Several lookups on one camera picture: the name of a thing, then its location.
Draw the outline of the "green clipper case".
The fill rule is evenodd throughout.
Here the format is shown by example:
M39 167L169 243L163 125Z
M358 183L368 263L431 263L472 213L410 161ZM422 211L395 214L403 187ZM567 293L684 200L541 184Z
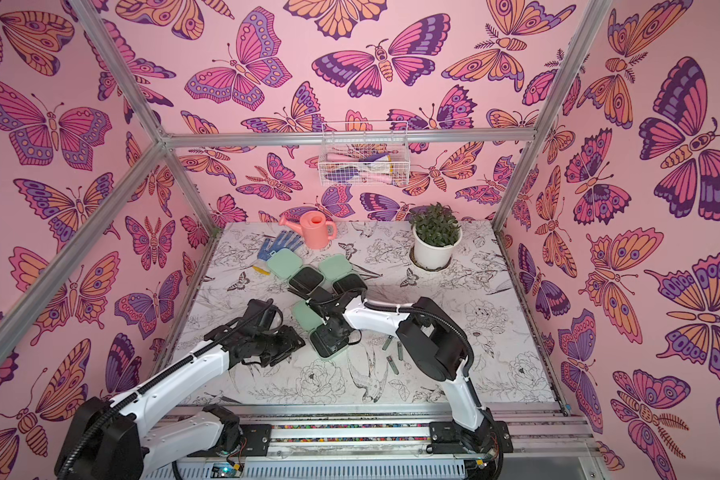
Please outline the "green clipper case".
M349 346L355 329L345 319L338 300L323 303L302 300L292 307L291 313L320 358L331 359Z

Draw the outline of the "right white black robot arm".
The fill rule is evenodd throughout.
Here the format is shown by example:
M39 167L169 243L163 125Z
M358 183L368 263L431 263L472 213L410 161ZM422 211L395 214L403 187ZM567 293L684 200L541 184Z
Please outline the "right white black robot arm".
M464 450L498 458L513 451L504 422L482 405L469 373L475 353L464 330L428 297L393 304L367 297L362 288L340 294L317 287L305 293L290 286L322 324L310 332L316 353L327 359L350 344L354 332L398 340L413 364L439 384L450 405L457 441Z

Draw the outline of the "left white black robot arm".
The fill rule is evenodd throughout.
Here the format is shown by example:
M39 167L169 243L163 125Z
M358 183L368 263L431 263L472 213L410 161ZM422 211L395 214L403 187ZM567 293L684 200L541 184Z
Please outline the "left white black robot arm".
M59 479L142 479L197 452L244 450L240 418L220 405L161 426L190 393L242 364L270 367L305 346L270 300L249 301L242 316L212 329L189 354L109 400L92 397L78 408L56 460Z

